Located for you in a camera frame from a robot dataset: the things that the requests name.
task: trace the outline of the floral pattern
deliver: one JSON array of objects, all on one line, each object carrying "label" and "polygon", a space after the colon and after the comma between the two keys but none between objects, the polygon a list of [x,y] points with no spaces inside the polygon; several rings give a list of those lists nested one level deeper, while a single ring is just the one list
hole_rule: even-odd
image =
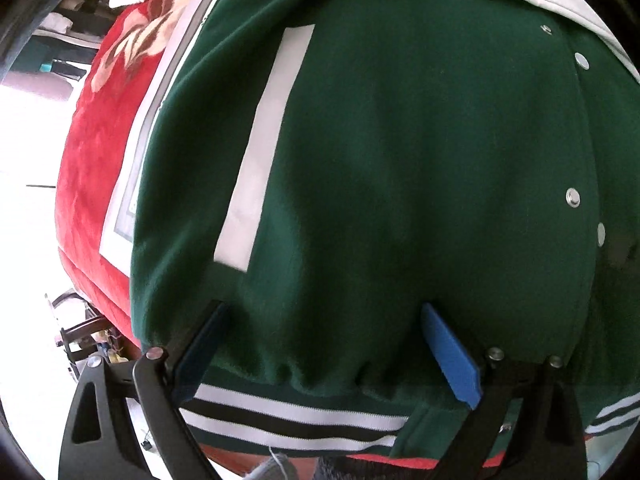
[{"label": "floral pattern", "polygon": [[91,79],[91,90],[102,89],[120,57],[127,75],[135,76],[142,59],[160,54],[189,1],[149,0],[134,8],[124,18],[118,38],[100,58]]}]

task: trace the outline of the gray border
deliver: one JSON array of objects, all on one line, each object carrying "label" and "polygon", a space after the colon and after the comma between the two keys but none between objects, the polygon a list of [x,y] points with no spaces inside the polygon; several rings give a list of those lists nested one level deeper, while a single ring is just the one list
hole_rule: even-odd
[{"label": "gray border", "polygon": [[116,216],[115,226],[113,231],[128,240],[133,242],[133,227],[136,221],[136,215],[132,213],[130,209],[131,200],[133,198],[133,192],[136,189],[136,184],[141,175],[142,164],[145,159],[146,149],[148,147],[151,129],[154,125],[154,120],[159,109],[162,107],[164,97],[167,94],[169,84],[174,76],[174,73],[180,63],[180,60],[184,56],[184,53],[191,43],[191,40],[196,35],[198,28],[200,27],[202,20],[204,19],[207,9],[212,0],[202,0],[200,5],[196,9],[191,19],[187,30],[180,40],[180,45],[175,51],[174,57],[169,62],[162,81],[158,86],[158,90],[154,95],[153,100],[149,106],[149,110],[146,112],[145,118],[142,121],[140,127],[140,135],[138,136],[138,143],[136,145],[136,151],[134,152],[133,165],[129,172],[129,178],[127,179],[127,185],[120,202],[120,208],[118,209],[118,215]]}]

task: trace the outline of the blue clamp pad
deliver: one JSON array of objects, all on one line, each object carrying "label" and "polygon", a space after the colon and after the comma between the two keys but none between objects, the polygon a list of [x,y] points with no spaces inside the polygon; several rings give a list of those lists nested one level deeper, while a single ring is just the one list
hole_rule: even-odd
[{"label": "blue clamp pad", "polygon": [[229,323],[230,308],[227,304],[220,303],[191,339],[174,370],[174,406],[180,406],[195,396],[213,355],[225,337]]},{"label": "blue clamp pad", "polygon": [[457,400],[472,410],[482,397],[480,368],[430,303],[422,306],[422,336]]}]

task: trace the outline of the black frame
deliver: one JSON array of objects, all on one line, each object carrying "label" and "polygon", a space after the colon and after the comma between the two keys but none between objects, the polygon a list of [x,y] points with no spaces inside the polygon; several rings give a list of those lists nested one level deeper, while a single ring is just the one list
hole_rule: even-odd
[{"label": "black frame", "polygon": [[[60,0],[0,0],[0,79],[4,78],[31,33],[37,28],[46,14],[54,9],[59,1]],[[635,65],[640,66],[640,0],[586,1],[596,10],[604,22],[607,23]],[[115,438],[116,434],[118,434],[119,438],[123,439],[112,440],[111,443],[120,450],[120,457],[122,459],[120,462],[128,464],[125,464],[124,467],[128,468],[131,475],[128,476],[127,471],[120,469],[114,471],[113,475],[108,475],[109,478],[122,478],[123,480],[146,480],[151,478],[149,474],[145,476],[146,466],[143,466],[140,462],[142,458],[140,446],[131,434],[132,428],[128,415],[126,412],[123,412],[122,399],[127,396],[138,398],[141,401],[150,428],[155,435],[169,436],[169,440],[162,436],[160,439],[156,439],[156,444],[158,444],[158,449],[164,457],[166,464],[169,466],[170,471],[175,474],[176,480],[181,480],[182,478],[193,480],[218,478],[215,471],[213,471],[197,447],[190,432],[186,429],[186,425],[179,415],[179,412],[173,408],[173,406],[177,406],[181,400],[189,398],[194,392],[194,376],[191,374],[187,376],[184,375],[180,368],[181,359],[187,355],[193,355],[198,350],[200,347],[198,342],[202,341],[201,336],[203,333],[207,333],[207,330],[209,330],[209,334],[213,333],[214,336],[218,338],[223,335],[223,327],[226,319],[224,309],[218,309],[217,313],[220,319],[218,319],[216,323],[208,326],[205,323],[204,332],[202,330],[196,330],[196,332],[189,335],[189,338],[184,338],[181,344],[178,344],[175,348],[169,348],[161,354],[159,354],[158,351],[154,351],[151,354],[143,356],[142,359],[135,364],[108,365],[101,360],[97,366],[87,368],[88,371],[82,375],[82,378],[86,376],[85,380],[83,381],[81,378],[81,384],[91,383],[94,384],[94,387],[96,384],[101,384],[107,393],[103,399],[106,403],[101,403],[100,406],[98,406],[98,404],[94,405],[91,402],[87,403],[86,399],[90,396],[84,393],[86,390],[83,390],[79,385],[78,393],[74,399],[74,409],[70,414],[68,427],[65,431],[64,446],[66,447],[63,448],[60,469],[60,478],[62,480],[72,480],[75,478],[106,478],[104,471],[95,475],[89,475],[87,474],[87,470],[78,472],[77,468],[66,469],[67,459],[65,456],[71,457],[79,449],[76,447],[76,450],[72,451],[68,446],[84,446],[84,459],[82,458],[83,453],[76,454],[75,456],[76,460],[82,461],[77,463],[86,463],[88,462],[86,450],[91,446],[92,442],[96,442],[96,440],[91,440],[91,438],[96,436],[96,433],[95,427],[92,428],[90,423],[87,428],[76,430],[76,436],[74,437],[76,423],[73,421],[72,415],[74,413],[86,413],[87,410],[95,413],[97,416],[100,414],[102,414],[102,416],[108,415],[111,426],[107,424],[107,426],[104,427],[105,429],[100,426],[100,428],[98,428],[100,436],[103,434],[106,435],[108,428],[113,428],[110,436]],[[537,378],[546,377],[548,379],[548,374],[550,373],[548,363],[540,366],[543,368],[539,368],[533,376]],[[553,384],[556,386],[552,389],[557,388],[557,382],[553,382]],[[547,388],[546,391],[548,393],[550,391],[548,384],[545,388]],[[535,410],[530,412],[530,419],[535,426],[535,421],[538,420]],[[465,433],[461,431],[456,439],[464,436]],[[85,439],[85,442],[78,444],[74,441],[74,438],[75,441]],[[128,442],[130,446],[126,445],[123,447],[123,442]],[[456,455],[456,446],[452,446],[452,449],[450,452],[458,457],[457,460],[464,462],[465,459],[462,454]],[[112,455],[106,455],[105,460],[114,463]],[[447,462],[451,464],[451,459],[441,461],[439,468],[436,470],[435,474],[438,475],[438,480],[453,478],[462,480],[462,476],[452,476],[452,474],[458,475],[457,472],[447,472],[447,467],[449,466]],[[141,468],[137,467],[132,470],[130,469],[130,465],[132,464],[138,464]],[[42,480],[42,476],[33,468],[33,465],[31,465],[11,434],[6,417],[4,416],[4,411],[2,410],[1,402],[0,465],[2,467],[1,473],[3,480]],[[640,470],[640,426],[634,431],[625,448],[603,476],[603,479],[626,480],[628,478],[634,478],[638,475],[638,470]],[[562,476],[557,470],[554,471],[552,475],[553,476],[548,478],[570,478]]]},{"label": "black frame", "polygon": [[[127,411],[126,399],[133,398],[142,405],[172,478],[220,480],[178,407],[194,396],[228,330],[230,310],[226,304],[212,302],[199,328],[183,333],[168,350],[149,349],[136,362],[108,364],[98,354],[92,356],[80,377],[65,427],[60,478],[153,479]],[[542,364],[512,361],[499,349],[488,349],[479,358],[484,369],[480,403],[430,478],[477,480],[482,474],[494,480],[585,480],[582,421],[562,360],[550,356]],[[513,399],[523,399],[513,436],[502,463],[487,475],[482,466]],[[640,460],[638,448],[633,447],[639,439],[640,426],[616,460],[616,468],[604,476],[606,480],[631,478]]]},{"label": "black frame", "polygon": [[[98,312],[91,303],[80,296],[75,290],[71,289],[60,294],[55,300],[50,302],[52,311],[65,303],[67,300],[80,300],[84,304],[84,314],[86,319],[71,327],[60,328],[60,340],[56,341],[56,346],[65,348],[66,358],[69,360],[69,370],[76,378],[80,378],[78,370],[78,362],[87,359],[91,354],[98,351],[97,344],[91,338],[91,334],[100,332],[100,330],[117,330],[113,323]],[[71,343],[78,342],[81,344],[79,350],[73,351],[70,347]]]}]

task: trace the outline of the red blanket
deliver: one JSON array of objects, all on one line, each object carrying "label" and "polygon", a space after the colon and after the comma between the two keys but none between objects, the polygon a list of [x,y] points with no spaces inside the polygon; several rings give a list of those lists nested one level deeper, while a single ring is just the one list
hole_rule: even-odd
[{"label": "red blanket", "polygon": [[147,0],[118,17],[78,99],[58,177],[62,265],[74,285],[138,345],[131,332],[129,278],[100,254],[100,243],[132,123],[189,2]]}]

